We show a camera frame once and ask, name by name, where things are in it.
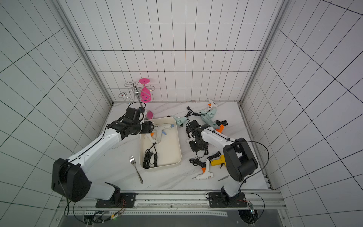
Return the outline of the white glue gun blue trigger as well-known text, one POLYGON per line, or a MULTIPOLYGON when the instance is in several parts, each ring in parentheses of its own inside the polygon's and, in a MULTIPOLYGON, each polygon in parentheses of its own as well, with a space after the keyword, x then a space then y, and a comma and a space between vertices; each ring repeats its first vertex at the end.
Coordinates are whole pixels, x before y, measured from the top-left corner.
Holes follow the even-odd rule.
POLYGON ((177 164, 180 159, 180 147, 174 125, 171 123, 156 125, 153 138, 157 143, 157 168, 177 164))

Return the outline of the cream plastic storage box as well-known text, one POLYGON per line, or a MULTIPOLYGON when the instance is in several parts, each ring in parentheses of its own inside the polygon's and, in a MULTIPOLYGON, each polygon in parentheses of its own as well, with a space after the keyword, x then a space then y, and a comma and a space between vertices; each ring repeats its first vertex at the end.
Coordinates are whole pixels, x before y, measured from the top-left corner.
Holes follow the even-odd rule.
POLYGON ((176 167, 182 152, 176 120, 172 117, 147 120, 154 125, 151 133, 140 135, 140 160, 143 170, 157 171, 176 167))

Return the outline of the white glue gun orange trigger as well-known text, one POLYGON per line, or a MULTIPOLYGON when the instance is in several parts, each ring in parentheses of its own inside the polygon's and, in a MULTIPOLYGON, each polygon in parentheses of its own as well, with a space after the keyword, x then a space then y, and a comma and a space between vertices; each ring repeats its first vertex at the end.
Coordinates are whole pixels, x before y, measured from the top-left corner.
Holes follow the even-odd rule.
POLYGON ((206 167, 204 168, 203 174, 193 177, 194 180, 208 180, 214 177, 214 174, 210 172, 210 160, 206 160, 206 167))

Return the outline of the white glue gun corner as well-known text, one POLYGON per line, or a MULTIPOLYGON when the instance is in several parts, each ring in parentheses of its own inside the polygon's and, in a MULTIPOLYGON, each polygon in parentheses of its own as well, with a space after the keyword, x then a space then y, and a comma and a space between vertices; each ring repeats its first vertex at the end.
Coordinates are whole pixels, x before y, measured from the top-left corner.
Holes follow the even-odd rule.
POLYGON ((211 110, 213 108, 217 108, 218 107, 218 105, 212 99, 207 98, 207 100, 209 102, 208 103, 208 105, 209 105, 208 110, 211 110))

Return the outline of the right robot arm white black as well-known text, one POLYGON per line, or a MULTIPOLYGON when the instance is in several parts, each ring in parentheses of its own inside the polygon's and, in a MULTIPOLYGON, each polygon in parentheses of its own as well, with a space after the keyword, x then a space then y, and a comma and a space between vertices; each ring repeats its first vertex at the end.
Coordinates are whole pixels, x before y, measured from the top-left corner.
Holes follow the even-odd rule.
POLYGON ((211 127, 203 129, 200 126, 190 130, 190 133, 194 138, 190 142, 193 151, 204 150, 208 145, 213 145, 223 152, 231 180, 223 185, 221 193, 226 199, 235 198, 240 193, 245 178, 259 167, 248 142, 243 138, 229 138, 211 127))

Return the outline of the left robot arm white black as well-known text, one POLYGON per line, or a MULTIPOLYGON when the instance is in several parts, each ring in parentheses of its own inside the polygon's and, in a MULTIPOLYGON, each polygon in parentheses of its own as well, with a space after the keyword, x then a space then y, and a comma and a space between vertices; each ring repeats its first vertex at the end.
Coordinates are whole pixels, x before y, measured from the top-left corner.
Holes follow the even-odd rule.
POLYGON ((111 183, 93 183, 87 173, 108 150, 129 135, 151 133, 154 125, 145 122, 143 107, 128 107, 118 120, 108 124, 104 132, 68 159, 59 158, 53 164, 51 189, 69 201, 97 199, 119 205, 120 188, 111 183))

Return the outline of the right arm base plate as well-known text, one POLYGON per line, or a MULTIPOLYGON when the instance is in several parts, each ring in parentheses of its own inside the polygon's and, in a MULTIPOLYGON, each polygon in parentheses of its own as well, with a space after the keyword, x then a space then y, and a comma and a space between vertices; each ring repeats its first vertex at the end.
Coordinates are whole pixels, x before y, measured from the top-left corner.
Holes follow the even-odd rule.
POLYGON ((229 197, 226 193, 207 193, 206 198, 211 208, 247 208, 248 202, 244 193, 229 197))

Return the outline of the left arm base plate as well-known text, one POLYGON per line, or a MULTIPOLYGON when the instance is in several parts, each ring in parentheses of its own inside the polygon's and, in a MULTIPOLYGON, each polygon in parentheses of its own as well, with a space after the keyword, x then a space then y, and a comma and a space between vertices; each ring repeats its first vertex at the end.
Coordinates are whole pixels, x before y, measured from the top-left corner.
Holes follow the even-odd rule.
POLYGON ((133 208, 135 204, 136 193, 116 192, 110 200, 97 200, 96 208, 133 208))

